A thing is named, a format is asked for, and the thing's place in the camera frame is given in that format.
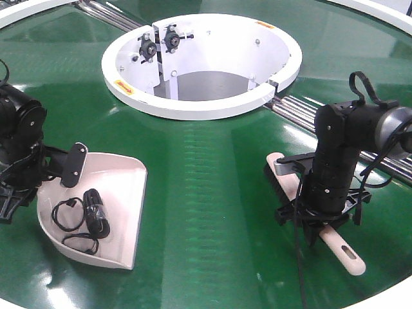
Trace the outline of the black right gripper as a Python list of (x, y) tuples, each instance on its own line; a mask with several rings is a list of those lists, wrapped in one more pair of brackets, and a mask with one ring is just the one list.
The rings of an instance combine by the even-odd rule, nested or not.
[(358, 189), (350, 189), (344, 201), (344, 209), (338, 212), (326, 212), (315, 210), (308, 203), (303, 201), (301, 195), (292, 194), (292, 200), (289, 200), (284, 194), (281, 201), (283, 206), (275, 211), (275, 219), (280, 225), (284, 225), (287, 221), (294, 221), (297, 217), (298, 227), (303, 228), (304, 238), (309, 247), (314, 246), (319, 236), (320, 230), (325, 225), (331, 225), (338, 229), (351, 219), (355, 225), (360, 225), (362, 222), (362, 205), (369, 203), (371, 193), (363, 189), (359, 194)]

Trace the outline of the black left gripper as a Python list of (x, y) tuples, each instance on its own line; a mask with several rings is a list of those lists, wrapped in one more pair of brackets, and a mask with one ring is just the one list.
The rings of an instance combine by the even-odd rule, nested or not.
[(1, 171), (1, 223), (10, 224), (17, 208), (30, 204), (40, 182), (35, 166), (22, 160)]

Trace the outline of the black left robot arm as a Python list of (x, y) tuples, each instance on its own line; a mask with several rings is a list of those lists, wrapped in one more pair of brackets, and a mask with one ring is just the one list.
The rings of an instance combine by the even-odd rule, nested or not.
[(32, 202), (41, 182), (61, 175), (68, 149), (80, 142), (146, 165), (146, 241), (238, 239), (252, 222), (274, 235), (279, 198), (263, 159), (295, 145), (268, 109), (223, 120), (167, 120), (127, 107), (99, 82), (55, 82), (23, 92), (9, 74), (2, 64), (1, 162), (12, 168), (3, 187), (21, 194), (3, 206), (3, 221)]

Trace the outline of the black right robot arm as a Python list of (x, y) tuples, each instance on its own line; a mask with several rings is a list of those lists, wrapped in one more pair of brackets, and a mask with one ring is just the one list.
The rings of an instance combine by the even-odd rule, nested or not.
[(349, 86), (357, 100), (317, 110), (315, 152), (274, 161), (276, 175), (301, 174), (298, 192), (276, 211), (276, 220), (281, 225), (295, 221), (309, 243), (325, 225), (345, 224), (351, 209), (360, 225), (362, 203), (370, 200), (364, 189), (370, 172), (385, 157), (411, 154), (411, 108), (379, 99), (361, 71), (350, 74)]

